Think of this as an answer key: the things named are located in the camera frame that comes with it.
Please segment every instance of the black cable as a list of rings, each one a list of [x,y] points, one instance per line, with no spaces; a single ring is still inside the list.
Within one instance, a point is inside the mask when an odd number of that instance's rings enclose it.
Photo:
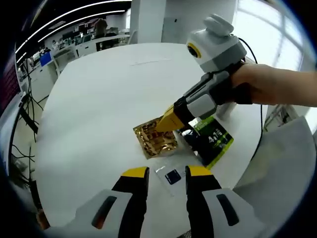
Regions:
[[[16,145],[12,145],[12,146],[13,146],[15,149],[17,149],[18,152],[19,152],[21,155],[23,155],[23,156],[31,157],[31,158],[35,157],[35,155],[30,155],[30,156],[28,156],[28,155],[23,154],[23,153],[19,150],[19,148],[18,148]]]
[[[28,182],[28,179],[23,175],[22,172],[20,172],[20,175],[26,180],[26,182]]]
[[[14,154],[12,154],[16,159],[22,159],[22,158],[29,158],[30,160],[32,160],[33,162],[35,162],[33,159],[30,158],[30,156],[20,156],[20,157],[16,157]]]
[[[26,102],[27,102],[27,106],[26,106],[27,114],[29,114],[29,98],[26,100]]]
[[[32,95],[32,99],[33,99],[33,101],[42,109],[42,111],[44,111],[44,109],[42,108],[42,106],[40,105],[40,103],[38,103],[38,102],[33,98],[33,95]]]
[[[31,76],[29,74],[29,69],[28,69],[28,66],[24,65],[23,66],[25,67],[25,70],[26,70],[26,73],[27,73],[27,77],[28,77],[28,82],[29,82],[29,95],[30,95],[30,100],[31,100],[31,104],[32,104],[32,114],[33,114],[33,120],[32,121],[35,121],[35,113],[34,113],[34,104],[33,104],[33,95],[32,95],[32,83],[31,83]],[[35,132],[33,131],[33,137],[34,137],[34,141],[36,143],[36,136],[35,136]]]
[[[22,182],[23,182],[23,184],[24,185],[26,185],[26,186],[28,186],[28,187],[30,187],[30,185],[29,185],[29,182],[28,181],[26,181],[24,178],[22,178],[22,177],[25,177],[24,175],[21,175],[21,178],[18,178],[19,180],[21,180]]]
[[[258,63],[257,58],[256,58],[256,56],[254,55],[254,53],[253,53],[253,51],[251,50],[251,47],[248,45],[248,43],[246,43],[245,40],[243,40],[243,39],[241,39],[241,38],[239,38],[239,37],[238,37],[238,39],[239,39],[240,41],[242,41],[244,44],[246,44],[246,46],[247,46],[247,47],[249,48],[249,50],[251,51],[251,54],[252,54],[252,56],[253,56],[255,62]]]
[[[248,43],[247,42],[245,42],[245,40],[243,40],[243,39],[241,39],[241,38],[238,38],[240,41],[242,41],[248,48],[249,48],[249,50],[251,51],[251,54],[252,54],[252,56],[253,56],[253,58],[254,58],[254,61],[256,62],[256,64],[258,63],[258,61],[257,61],[257,58],[256,58],[256,56],[254,55],[254,53],[253,53],[253,51],[252,51],[252,49],[251,49],[251,47],[248,45]],[[258,148],[259,148],[259,146],[260,146],[260,142],[261,142],[261,140],[262,140],[262,135],[263,135],[263,112],[262,112],[262,104],[260,104],[260,116],[261,116],[261,135],[260,135],[260,139],[259,139],[259,142],[258,142],[258,145],[257,145],[257,147],[256,147],[256,150],[254,151],[254,154],[253,154],[253,156],[252,156],[252,158],[251,159],[253,159],[253,157],[255,156],[255,154],[256,154],[256,152],[258,151]]]
[[[29,156],[31,156],[31,146],[29,147]],[[29,158],[29,183],[31,184],[32,179],[31,179],[31,158]]]

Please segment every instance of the gold foil packet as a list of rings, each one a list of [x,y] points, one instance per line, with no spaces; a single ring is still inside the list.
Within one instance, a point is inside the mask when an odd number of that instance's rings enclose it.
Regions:
[[[157,132],[155,130],[161,118],[153,119],[133,128],[147,159],[163,155],[177,147],[173,131]]]

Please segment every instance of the black and green packet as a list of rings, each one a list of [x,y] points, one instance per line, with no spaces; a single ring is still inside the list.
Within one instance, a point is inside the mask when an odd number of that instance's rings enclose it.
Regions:
[[[207,169],[223,156],[233,142],[232,136],[220,125],[214,117],[208,117],[194,126],[195,141],[190,138],[185,140],[196,150],[202,158],[202,163]]]

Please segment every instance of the human arm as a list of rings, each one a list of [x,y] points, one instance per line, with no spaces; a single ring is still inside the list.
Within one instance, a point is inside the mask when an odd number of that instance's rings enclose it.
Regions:
[[[231,80],[234,87],[249,83],[253,103],[317,107],[317,72],[245,64],[232,75]]]

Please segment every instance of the desk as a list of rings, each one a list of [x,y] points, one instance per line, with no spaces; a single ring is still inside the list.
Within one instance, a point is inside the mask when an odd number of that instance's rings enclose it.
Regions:
[[[54,61],[48,62],[44,66],[38,65],[31,73],[32,95],[39,102],[47,97],[57,80],[56,65]],[[21,83],[21,88],[24,92],[28,92],[29,82],[26,77]]]
[[[81,43],[77,46],[75,46],[76,50],[78,51],[78,56],[86,56],[91,53],[97,52],[96,43],[103,42],[103,41],[109,41],[114,39],[121,39],[121,38],[129,38],[130,35],[116,35],[116,36],[108,36],[108,37],[101,37],[97,39],[93,39],[84,43]]]
[[[51,55],[56,66],[58,76],[69,62],[78,58],[74,45],[66,46],[58,51],[53,51]]]
[[[161,116],[202,75],[181,44],[115,47],[69,63],[46,102],[37,137],[35,179],[49,223],[65,225],[80,205],[111,189],[125,170],[149,166],[141,237],[172,238],[188,231],[185,184],[183,193],[172,197],[153,167],[199,162],[185,150],[146,160],[132,128]],[[238,105],[220,123],[234,142],[212,172],[223,187],[233,188],[259,142],[260,106]]]

